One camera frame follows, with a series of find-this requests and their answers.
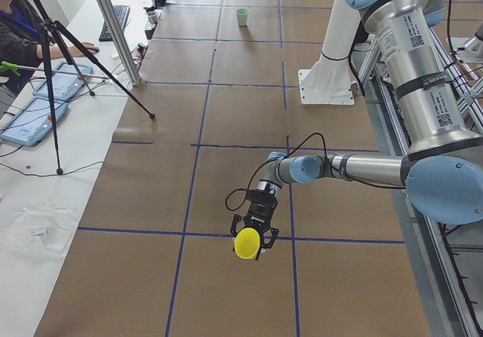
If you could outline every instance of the yellow object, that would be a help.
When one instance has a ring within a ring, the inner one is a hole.
[[[235,238],[235,253],[242,259],[253,259],[260,249],[260,236],[253,228],[242,229]]]

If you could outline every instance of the tripod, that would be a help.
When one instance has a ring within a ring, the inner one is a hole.
[[[44,6],[42,5],[40,0],[33,0],[35,6],[38,8],[42,16],[42,33],[41,33],[41,46],[42,46],[42,59],[44,62],[44,73],[45,73],[45,80],[47,83],[47,91],[48,91],[48,102],[51,111],[51,121],[52,121],[52,132],[54,134],[54,144],[55,144],[55,152],[57,156],[57,175],[62,175],[63,170],[60,167],[60,157],[59,157],[59,143],[57,138],[57,118],[55,115],[55,104],[54,104],[54,85],[52,82],[52,64],[51,64],[51,52],[50,52],[50,45],[49,45],[49,32],[52,34],[55,42],[59,46],[60,51],[62,52],[63,57],[66,59],[66,62],[69,65],[74,65],[75,70],[82,78],[84,83],[87,85],[89,94],[94,96],[94,92],[92,89],[89,88],[88,83],[86,82],[84,76],[82,75],[79,67],[74,61],[74,58],[69,53],[69,50],[66,46],[65,41],[60,36],[60,34],[64,35],[69,41],[75,45],[81,52],[84,54],[93,64],[98,66],[115,84],[117,84],[135,103],[137,103],[144,111],[147,112],[149,118],[154,120],[156,118],[154,113],[151,113],[144,105],[116,78],[112,75],[109,70],[103,66],[99,60],[79,41],[77,40],[74,35],[69,32],[65,26],[63,26],[58,20],[52,20],[45,10]]]

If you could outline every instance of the black keyboard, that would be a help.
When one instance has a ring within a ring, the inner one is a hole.
[[[121,30],[124,30],[128,22],[129,5],[113,5],[115,18],[118,21]],[[107,27],[107,23],[104,22],[103,30],[100,32],[99,41],[111,41],[112,34]]]

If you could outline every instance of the green cup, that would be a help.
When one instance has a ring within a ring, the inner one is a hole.
[[[247,26],[248,11],[244,8],[239,8],[236,10],[236,21],[238,26]]]

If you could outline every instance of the person's hand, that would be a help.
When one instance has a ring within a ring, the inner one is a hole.
[[[90,43],[88,41],[83,41],[82,42],[82,45],[84,45],[84,47],[86,47],[87,50],[89,52],[91,52],[92,54],[95,54],[95,53],[97,53],[99,51],[99,48],[95,44]],[[73,57],[82,57],[82,56],[84,56],[84,54],[82,54],[82,52],[75,45],[71,45],[69,47],[69,53]]]

